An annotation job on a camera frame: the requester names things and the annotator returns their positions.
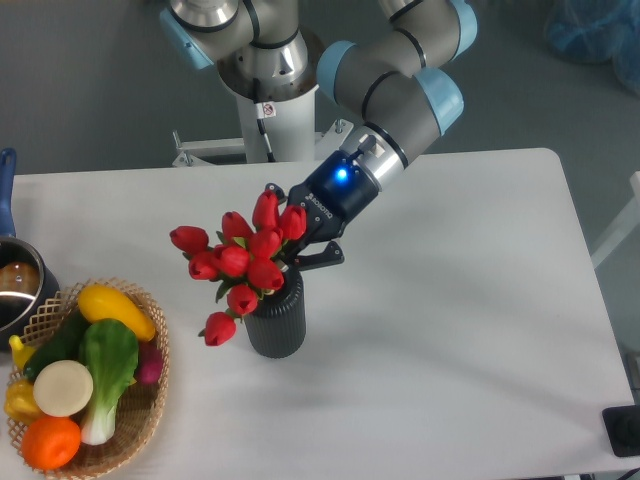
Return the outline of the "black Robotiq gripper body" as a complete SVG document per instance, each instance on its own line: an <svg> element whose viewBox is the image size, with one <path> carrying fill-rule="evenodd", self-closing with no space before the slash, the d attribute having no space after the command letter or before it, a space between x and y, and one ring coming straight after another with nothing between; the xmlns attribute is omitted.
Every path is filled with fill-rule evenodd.
<svg viewBox="0 0 640 480"><path fill-rule="evenodd" d="M302 183L293 186L287 205L306 211L306 231L288 247L299 254L315 243L340 238L346 226L379 194L379 185L361 162L364 152L334 151Z"/></svg>

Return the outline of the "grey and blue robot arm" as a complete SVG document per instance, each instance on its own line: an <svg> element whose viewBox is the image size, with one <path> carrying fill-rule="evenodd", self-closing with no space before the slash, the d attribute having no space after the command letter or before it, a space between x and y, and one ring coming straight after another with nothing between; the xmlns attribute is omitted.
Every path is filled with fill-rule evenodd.
<svg viewBox="0 0 640 480"><path fill-rule="evenodd" d="M237 101L250 162L318 159L283 200L308 229L282 269L343 261L346 226L442 137L464 109L443 66L474 42L463 1L384 1L391 31L368 46L322 46L295 1L171 1L160 23L195 69L214 67Z"/></svg>

